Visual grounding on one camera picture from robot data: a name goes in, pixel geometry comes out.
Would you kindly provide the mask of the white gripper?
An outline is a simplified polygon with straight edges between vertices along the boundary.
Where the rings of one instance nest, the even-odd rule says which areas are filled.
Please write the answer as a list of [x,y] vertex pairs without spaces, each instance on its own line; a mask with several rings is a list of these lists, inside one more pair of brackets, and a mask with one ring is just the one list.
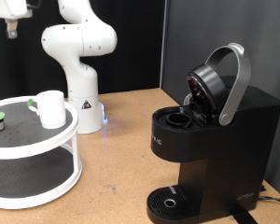
[[0,18],[6,19],[7,38],[14,39],[18,36],[16,19],[31,16],[32,10],[28,8],[26,0],[0,0]]

